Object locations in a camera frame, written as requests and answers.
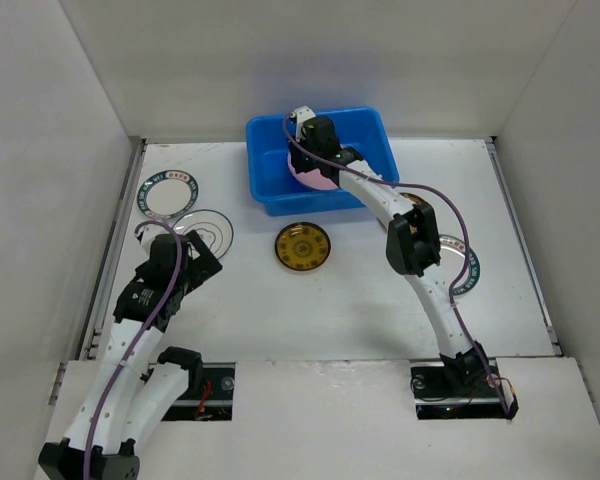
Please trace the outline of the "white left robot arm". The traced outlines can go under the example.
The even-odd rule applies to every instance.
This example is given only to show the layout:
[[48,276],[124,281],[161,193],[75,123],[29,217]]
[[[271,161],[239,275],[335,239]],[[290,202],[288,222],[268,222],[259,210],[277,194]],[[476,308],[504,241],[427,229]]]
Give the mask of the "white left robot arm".
[[135,229],[148,258],[120,293],[95,380],[58,442],[38,465],[50,479],[135,479],[139,454],[172,404],[205,381],[200,353],[155,351],[183,299],[222,266],[200,235],[158,221]]

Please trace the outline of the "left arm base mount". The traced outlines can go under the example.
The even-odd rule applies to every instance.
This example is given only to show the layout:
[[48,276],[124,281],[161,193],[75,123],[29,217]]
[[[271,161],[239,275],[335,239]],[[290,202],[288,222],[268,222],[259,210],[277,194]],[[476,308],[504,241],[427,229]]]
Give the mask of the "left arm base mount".
[[181,395],[168,409],[163,421],[231,421],[235,377],[235,363],[206,363],[198,390],[189,389]]

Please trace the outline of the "pink plate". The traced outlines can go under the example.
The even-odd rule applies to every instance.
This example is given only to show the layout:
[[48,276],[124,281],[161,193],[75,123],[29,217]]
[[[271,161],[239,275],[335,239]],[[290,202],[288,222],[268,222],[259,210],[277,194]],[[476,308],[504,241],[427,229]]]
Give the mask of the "pink plate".
[[338,186],[329,178],[324,177],[319,168],[317,162],[311,157],[308,161],[313,169],[308,172],[299,172],[295,169],[292,162],[292,153],[287,155],[287,165],[291,175],[305,187],[315,191],[334,191],[338,189]]

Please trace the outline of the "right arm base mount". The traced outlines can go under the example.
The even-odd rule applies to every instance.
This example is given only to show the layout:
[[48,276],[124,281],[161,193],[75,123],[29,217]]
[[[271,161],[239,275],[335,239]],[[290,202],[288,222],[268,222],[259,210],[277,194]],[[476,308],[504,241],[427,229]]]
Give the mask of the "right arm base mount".
[[519,402],[511,381],[500,375],[497,361],[489,362],[491,375],[480,374],[465,386],[452,386],[441,362],[420,362],[410,367],[410,389],[418,420],[513,420]]

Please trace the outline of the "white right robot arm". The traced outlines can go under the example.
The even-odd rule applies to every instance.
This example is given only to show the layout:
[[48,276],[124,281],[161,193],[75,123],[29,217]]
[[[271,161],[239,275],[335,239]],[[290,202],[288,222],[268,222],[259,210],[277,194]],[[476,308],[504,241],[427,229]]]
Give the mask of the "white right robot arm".
[[412,185],[381,178],[363,155],[343,147],[335,126],[327,116],[302,107],[283,117],[292,169],[314,170],[366,206],[386,228],[386,258],[416,293],[433,328],[446,388],[465,395],[479,382],[493,387],[493,376],[483,347],[469,333],[454,298],[455,285],[443,280],[441,244],[434,208],[426,203],[409,203],[399,193]]

